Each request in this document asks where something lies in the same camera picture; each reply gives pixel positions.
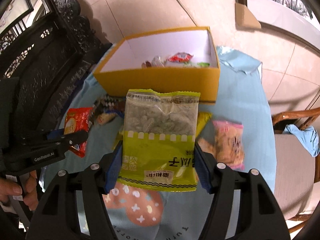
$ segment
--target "chair cushion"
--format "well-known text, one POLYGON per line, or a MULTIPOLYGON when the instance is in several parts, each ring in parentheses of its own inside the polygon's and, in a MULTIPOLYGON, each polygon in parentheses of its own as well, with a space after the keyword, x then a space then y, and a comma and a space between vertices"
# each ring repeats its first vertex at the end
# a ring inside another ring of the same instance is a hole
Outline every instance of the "chair cushion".
POLYGON ((287 220, 303 212, 311 196, 316 161, 293 134, 275 134, 275 197, 287 220))

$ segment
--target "light blue tablecloth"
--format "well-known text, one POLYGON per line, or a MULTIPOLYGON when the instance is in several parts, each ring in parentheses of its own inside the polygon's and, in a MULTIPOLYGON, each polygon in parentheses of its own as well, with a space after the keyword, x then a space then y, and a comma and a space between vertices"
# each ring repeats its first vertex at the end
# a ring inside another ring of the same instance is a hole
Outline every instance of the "light blue tablecloth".
MULTIPOLYGON (((261 62, 239 51, 224 47, 217 49, 221 65, 217 102, 214 106, 200 105, 199 111, 209 111, 216 116, 226 117, 243 124, 244 171, 247 172, 252 168, 258 169, 271 190, 274 191, 276 149, 270 108, 257 70, 261 62)), ((89 107, 97 97, 105 93, 91 74, 70 107, 89 107)), ((48 187, 59 170, 65 169, 69 173, 82 171, 90 164, 99 162, 104 154, 110 153, 118 129, 122 124, 123 120, 116 118, 104 126, 93 127, 88 139, 86 156, 80 159, 68 152, 65 160, 47 167, 44 172, 44 188, 48 187)), ((118 238, 137 240, 198 239, 213 196, 208 195, 200 184, 195 192, 159 192, 158 194, 161 196, 161 205, 164 209, 161 222, 156 225, 140 227, 129 220, 124 208, 108 209, 111 222, 116 226, 118 238)), ((77 194, 80 223, 85 231, 81 198, 81 194, 77 194)), ((240 192, 235 191, 226 238, 235 233, 239 200, 240 192)))

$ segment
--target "yellow box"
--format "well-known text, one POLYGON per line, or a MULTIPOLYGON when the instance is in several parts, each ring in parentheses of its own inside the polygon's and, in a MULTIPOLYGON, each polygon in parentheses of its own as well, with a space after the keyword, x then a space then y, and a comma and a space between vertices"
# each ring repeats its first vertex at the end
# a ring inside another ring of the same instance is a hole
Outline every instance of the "yellow box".
POLYGON ((184 27, 131 35, 122 39, 99 63, 93 75, 111 96, 124 97, 129 89, 153 89, 159 93, 199 92, 202 103, 217 99, 220 64, 209 27, 184 27), (205 68, 141 68, 153 57, 167 58, 177 52, 192 60, 209 62, 205 68))

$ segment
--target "human hand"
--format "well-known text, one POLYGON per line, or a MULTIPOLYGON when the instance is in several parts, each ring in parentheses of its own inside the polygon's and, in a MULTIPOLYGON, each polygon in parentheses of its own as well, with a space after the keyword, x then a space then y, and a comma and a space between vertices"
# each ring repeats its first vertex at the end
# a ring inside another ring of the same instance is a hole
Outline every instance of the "human hand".
MULTIPOLYGON (((29 179, 26 182, 26 196, 23 198, 24 203, 29 207, 30 210, 35 210, 38 206, 38 197, 36 191, 37 185, 37 174, 36 171, 31 171, 29 179)), ((5 205, 9 202, 8 196, 19 196, 22 194, 21 187, 8 179, 0 178, 0 201, 5 205)))

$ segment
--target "brand logo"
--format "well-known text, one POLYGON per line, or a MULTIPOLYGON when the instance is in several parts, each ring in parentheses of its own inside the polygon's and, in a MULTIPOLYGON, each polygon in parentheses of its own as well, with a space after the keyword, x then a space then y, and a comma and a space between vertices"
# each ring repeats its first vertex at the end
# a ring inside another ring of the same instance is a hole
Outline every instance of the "brand logo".
POLYGON ((51 156, 54 156, 54 153, 49 153, 49 154, 46 154, 46 155, 42 155, 42 156, 40 156, 39 158, 35 158, 35 162, 44 160, 44 159, 49 158, 49 157, 51 157, 51 156))

